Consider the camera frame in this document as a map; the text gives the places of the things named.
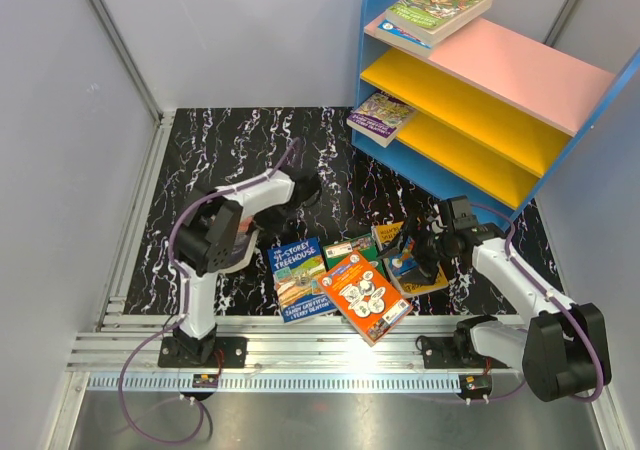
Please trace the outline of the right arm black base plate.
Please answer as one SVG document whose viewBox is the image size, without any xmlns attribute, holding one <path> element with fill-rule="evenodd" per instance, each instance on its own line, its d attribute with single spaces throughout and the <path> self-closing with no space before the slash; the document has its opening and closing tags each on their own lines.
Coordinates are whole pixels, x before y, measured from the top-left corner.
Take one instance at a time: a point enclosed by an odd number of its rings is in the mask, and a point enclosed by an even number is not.
<svg viewBox="0 0 640 450">
<path fill-rule="evenodd" d="M 455 336 L 419 335 L 415 346 L 425 369 L 484 370 L 488 358 L 476 354 L 465 340 Z"/>
</svg>

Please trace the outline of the green 65-storey treehouse book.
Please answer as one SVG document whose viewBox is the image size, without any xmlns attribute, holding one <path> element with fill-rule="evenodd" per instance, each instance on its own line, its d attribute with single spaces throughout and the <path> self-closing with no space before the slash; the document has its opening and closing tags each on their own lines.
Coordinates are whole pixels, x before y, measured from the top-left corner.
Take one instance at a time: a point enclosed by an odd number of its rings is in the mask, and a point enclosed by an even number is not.
<svg viewBox="0 0 640 450">
<path fill-rule="evenodd" d="M 429 47 L 448 38 L 492 6 L 493 0 L 398 0 L 385 19 Z"/>
</svg>

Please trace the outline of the dark navy paperback book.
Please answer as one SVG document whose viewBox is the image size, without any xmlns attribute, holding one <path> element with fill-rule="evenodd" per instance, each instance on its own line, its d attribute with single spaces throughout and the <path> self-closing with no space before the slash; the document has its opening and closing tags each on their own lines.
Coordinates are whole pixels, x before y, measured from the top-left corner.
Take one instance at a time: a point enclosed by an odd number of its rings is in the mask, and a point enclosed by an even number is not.
<svg viewBox="0 0 640 450">
<path fill-rule="evenodd" d="M 234 245 L 225 266 L 220 270 L 222 274 L 238 272 L 247 267 L 257 243 L 259 229 L 254 223 L 254 217 L 250 216 L 239 224 Z"/>
</svg>

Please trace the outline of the light blue 26-storey treehouse book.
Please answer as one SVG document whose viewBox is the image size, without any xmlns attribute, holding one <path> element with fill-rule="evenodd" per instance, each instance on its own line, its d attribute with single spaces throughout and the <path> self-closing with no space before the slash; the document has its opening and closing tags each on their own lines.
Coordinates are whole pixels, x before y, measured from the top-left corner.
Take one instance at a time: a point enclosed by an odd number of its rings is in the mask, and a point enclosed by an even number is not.
<svg viewBox="0 0 640 450">
<path fill-rule="evenodd" d="M 378 26 L 380 35 L 393 38 L 398 45 L 412 50 L 430 51 L 441 20 L 436 0 L 398 0 L 385 12 Z"/>
</svg>

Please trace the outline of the purple treehouse book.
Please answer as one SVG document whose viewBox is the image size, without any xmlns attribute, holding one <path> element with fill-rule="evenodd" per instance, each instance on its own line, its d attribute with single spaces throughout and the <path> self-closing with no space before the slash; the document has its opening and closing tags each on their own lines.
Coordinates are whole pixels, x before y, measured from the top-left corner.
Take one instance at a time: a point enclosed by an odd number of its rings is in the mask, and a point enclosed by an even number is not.
<svg viewBox="0 0 640 450">
<path fill-rule="evenodd" d="M 415 115 L 410 105 L 376 91 L 350 113 L 347 125 L 386 148 Z"/>
</svg>

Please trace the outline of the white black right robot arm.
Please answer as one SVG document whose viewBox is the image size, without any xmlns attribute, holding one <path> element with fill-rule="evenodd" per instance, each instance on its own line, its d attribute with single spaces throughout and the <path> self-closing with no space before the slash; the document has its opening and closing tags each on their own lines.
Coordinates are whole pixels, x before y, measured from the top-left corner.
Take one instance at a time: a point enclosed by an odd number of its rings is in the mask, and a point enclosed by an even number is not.
<svg viewBox="0 0 640 450">
<path fill-rule="evenodd" d="M 524 328 L 492 315 L 459 321 L 452 346 L 461 365 L 497 360 L 520 372 L 543 402 L 596 401 L 612 379 L 602 312 L 592 303 L 576 303 L 545 280 L 515 250 L 515 230 L 481 223 L 474 213 L 479 207 L 457 196 L 410 215 L 381 247 L 381 258 L 409 256 L 415 263 L 410 277 L 428 284 L 458 260 L 489 280 L 517 311 Z"/>
</svg>

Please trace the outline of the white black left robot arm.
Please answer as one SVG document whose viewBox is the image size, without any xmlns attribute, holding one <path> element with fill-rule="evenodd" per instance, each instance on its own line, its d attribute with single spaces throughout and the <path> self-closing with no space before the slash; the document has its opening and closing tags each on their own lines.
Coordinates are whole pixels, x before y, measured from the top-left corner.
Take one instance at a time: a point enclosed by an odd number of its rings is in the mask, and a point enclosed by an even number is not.
<svg viewBox="0 0 640 450">
<path fill-rule="evenodd" d="M 239 184 L 192 192 L 169 243 L 181 291 L 172 337 L 190 365 L 206 366 L 215 355 L 218 278 L 246 268 L 260 234 L 281 232 L 321 192 L 317 172 L 288 166 Z"/>
</svg>

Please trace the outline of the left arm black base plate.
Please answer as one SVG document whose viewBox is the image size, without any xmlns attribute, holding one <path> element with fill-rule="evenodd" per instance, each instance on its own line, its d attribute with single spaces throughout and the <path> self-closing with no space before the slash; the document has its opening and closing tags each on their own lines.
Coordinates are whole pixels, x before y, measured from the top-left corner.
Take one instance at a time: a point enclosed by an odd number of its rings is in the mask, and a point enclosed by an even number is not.
<svg viewBox="0 0 640 450">
<path fill-rule="evenodd" d="M 248 339 L 222 336 L 204 343 L 187 343 L 174 336 L 162 340 L 157 365 L 160 368 L 218 368 L 245 367 Z"/>
</svg>

